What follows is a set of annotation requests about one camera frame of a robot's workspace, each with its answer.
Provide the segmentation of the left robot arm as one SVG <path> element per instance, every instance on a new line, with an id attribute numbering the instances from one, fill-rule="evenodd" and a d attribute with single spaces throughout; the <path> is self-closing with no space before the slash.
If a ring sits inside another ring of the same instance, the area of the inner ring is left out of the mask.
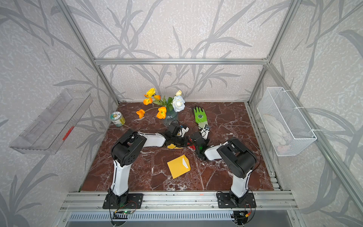
<path id="1" fill-rule="evenodd" d="M 143 148 L 167 147 L 169 145 L 174 145 L 175 148 L 187 147 L 189 139 L 187 139 L 186 133 L 188 131 L 189 127 L 179 124 L 178 121 L 170 123 L 169 128 L 162 133 L 127 130 L 111 148 L 114 171 L 108 194 L 117 199 L 127 197 L 131 165 L 136 161 Z"/>

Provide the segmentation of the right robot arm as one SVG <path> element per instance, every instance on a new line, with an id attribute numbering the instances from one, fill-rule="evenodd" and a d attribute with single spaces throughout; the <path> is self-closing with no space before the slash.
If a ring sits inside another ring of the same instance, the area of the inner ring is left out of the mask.
<path id="1" fill-rule="evenodd" d="M 208 146 L 209 139 L 204 139 L 200 132 L 189 137 L 190 145 L 194 146 L 196 155 L 202 161 L 223 160 L 233 173 L 230 193 L 235 199 L 246 197 L 248 182 L 257 163 L 257 158 L 239 139 L 230 140 L 215 146 Z"/>

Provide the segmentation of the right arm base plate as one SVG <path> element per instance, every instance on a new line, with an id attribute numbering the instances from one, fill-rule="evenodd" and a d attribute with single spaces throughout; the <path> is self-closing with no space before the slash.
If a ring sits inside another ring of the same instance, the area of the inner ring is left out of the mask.
<path id="1" fill-rule="evenodd" d="M 231 191 L 228 193 L 223 193 L 221 191 L 216 192 L 216 198 L 218 202 L 218 207 L 224 208 L 256 208 L 256 200 L 254 193 L 248 190 L 245 195 L 238 198 Z"/>

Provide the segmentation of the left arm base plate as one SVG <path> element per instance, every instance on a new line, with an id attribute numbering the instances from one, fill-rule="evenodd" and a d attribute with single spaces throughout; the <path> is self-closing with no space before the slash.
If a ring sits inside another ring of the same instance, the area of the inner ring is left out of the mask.
<path id="1" fill-rule="evenodd" d="M 116 209 L 140 209 L 143 201 L 144 194 L 123 194 L 117 196 L 115 194 L 107 194 L 103 209 L 116 210 Z"/>

